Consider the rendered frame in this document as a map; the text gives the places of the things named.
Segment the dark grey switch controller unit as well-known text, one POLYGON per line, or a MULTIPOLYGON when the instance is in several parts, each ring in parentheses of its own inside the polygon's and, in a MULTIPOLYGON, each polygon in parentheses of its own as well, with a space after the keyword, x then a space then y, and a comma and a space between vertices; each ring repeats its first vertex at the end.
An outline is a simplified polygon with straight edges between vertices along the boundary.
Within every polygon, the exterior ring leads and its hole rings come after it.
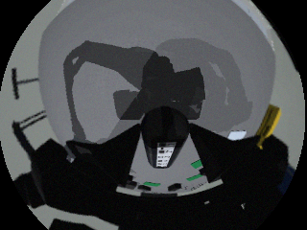
POLYGON ((187 142, 187 116, 177 108, 161 106, 143 116, 141 133, 149 164, 154 169, 168 169, 187 142))

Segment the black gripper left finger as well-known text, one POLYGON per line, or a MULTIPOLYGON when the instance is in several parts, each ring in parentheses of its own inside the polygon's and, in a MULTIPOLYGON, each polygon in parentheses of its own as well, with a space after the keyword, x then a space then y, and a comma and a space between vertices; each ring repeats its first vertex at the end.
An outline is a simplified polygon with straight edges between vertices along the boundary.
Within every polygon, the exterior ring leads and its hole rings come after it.
POLYGON ((118 187, 126 188, 131 161, 138 146, 139 133, 141 133, 141 124, 135 124, 134 127, 124 130, 124 133, 108 139, 101 145, 66 141, 66 147, 74 153, 74 157, 99 166, 111 180, 119 184, 118 187))

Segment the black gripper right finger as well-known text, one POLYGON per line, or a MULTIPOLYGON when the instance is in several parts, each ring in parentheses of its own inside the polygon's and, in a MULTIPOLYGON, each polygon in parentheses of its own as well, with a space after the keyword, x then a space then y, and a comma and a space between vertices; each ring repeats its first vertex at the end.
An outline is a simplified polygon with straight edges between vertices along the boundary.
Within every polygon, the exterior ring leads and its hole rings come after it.
POLYGON ((258 143, 261 135, 243 139, 229 139, 223 135, 215 134, 214 131, 206 130, 195 123, 189 123, 189 134, 203 164, 208 183, 220 180, 220 175, 227 172, 231 165, 241 158, 245 150, 258 143))

